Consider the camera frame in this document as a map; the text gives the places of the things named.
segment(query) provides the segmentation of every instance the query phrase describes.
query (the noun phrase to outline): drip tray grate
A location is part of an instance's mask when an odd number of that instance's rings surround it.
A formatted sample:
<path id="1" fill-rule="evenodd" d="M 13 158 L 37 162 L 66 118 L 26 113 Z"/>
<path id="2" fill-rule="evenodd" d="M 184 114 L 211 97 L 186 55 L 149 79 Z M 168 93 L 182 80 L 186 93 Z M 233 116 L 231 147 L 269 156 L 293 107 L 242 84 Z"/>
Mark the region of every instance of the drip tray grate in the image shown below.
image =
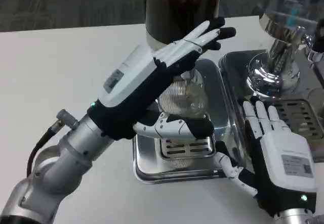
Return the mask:
<path id="1" fill-rule="evenodd" d="M 290 127 L 292 132 L 305 137 L 308 141 L 323 138 L 322 128 L 308 101 L 299 99 L 268 102 L 276 107 L 279 118 Z"/>
<path id="2" fill-rule="evenodd" d="M 167 160 L 209 157 L 214 152 L 210 138 L 191 142 L 160 140 L 160 146 L 162 157 Z"/>

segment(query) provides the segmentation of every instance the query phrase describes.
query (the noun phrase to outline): black cylinder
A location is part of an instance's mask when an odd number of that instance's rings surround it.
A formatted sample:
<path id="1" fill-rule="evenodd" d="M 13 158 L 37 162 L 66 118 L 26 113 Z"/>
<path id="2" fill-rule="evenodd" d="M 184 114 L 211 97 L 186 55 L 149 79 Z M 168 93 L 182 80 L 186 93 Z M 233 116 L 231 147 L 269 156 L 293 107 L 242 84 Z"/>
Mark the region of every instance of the black cylinder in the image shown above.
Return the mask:
<path id="1" fill-rule="evenodd" d="M 0 217 L 0 224 L 42 224 L 35 220 L 17 216 L 17 215 L 9 215 Z"/>
<path id="2" fill-rule="evenodd" d="M 218 16 L 220 0 L 144 0 L 148 33 L 169 44 Z"/>

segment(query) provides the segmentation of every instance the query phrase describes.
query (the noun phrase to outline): black cable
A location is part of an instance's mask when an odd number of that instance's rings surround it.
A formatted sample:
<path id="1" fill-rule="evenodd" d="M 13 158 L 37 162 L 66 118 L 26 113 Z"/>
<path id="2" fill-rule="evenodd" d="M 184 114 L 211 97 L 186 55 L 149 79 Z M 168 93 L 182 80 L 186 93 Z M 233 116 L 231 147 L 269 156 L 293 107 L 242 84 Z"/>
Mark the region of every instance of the black cable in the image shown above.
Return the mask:
<path id="1" fill-rule="evenodd" d="M 50 138 L 52 138 L 56 133 L 52 131 L 52 128 L 50 127 L 45 134 L 40 138 L 40 140 L 36 143 L 34 149 L 32 149 L 28 162 L 27 162 L 27 177 L 31 174 L 32 170 L 32 163 L 34 162 L 34 158 L 37 154 L 37 152 L 49 141 Z"/>

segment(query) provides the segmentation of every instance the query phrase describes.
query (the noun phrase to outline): white table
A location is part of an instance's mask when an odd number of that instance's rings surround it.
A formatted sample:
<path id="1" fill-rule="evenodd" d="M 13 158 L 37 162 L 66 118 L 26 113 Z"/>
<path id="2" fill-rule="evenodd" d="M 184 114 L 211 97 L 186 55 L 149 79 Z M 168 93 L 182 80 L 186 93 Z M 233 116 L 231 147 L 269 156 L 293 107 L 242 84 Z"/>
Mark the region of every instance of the white table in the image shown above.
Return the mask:
<path id="1" fill-rule="evenodd" d="M 204 57 L 266 48 L 258 17 L 230 18 L 237 36 Z M 31 149 L 65 108 L 80 119 L 106 77 L 134 47 L 145 26 L 125 25 L 0 33 L 0 209 L 25 177 Z M 67 129 L 51 140 L 55 144 Z M 324 164 L 317 214 L 324 213 Z M 55 223 L 267 223 L 255 200 L 227 179 L 145 185 L 133 174 L 132 142 L 115 142 L 61 204 Z"/>

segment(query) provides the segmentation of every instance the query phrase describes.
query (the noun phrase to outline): gray carpet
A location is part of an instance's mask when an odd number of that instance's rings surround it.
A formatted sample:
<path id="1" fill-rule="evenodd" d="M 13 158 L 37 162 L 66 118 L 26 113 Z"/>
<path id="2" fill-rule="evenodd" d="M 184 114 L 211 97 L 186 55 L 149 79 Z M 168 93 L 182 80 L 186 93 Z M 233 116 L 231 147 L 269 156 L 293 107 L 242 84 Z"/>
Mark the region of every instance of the gray carpet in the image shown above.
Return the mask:
<path id="1" fill-rule="evenodd" d="M 220 16 L 251 15 L 261 2 L 222 0 Z M 143 0 L 0 0 L 0 32 L 144 22 Z"/>

